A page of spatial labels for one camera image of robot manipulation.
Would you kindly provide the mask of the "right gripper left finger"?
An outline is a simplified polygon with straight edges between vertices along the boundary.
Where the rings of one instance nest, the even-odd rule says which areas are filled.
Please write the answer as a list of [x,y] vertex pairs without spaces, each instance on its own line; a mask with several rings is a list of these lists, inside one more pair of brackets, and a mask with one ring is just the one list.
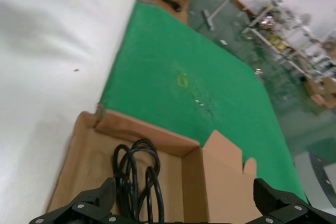
[[115,179],[109,177],[100,187],[80,192],[69,204],[30,223],[128,223],[127,218],[111,212],[116,197],[115,184]]

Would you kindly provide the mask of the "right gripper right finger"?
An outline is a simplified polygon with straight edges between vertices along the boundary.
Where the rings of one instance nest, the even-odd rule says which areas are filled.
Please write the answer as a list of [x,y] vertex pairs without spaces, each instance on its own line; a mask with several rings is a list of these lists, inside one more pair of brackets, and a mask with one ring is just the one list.
[[294,193],[272,188],[261,178],[254,179],[253,190],[261,217],[250,221],[250,224],[335,224],[334,215],[312,207]]

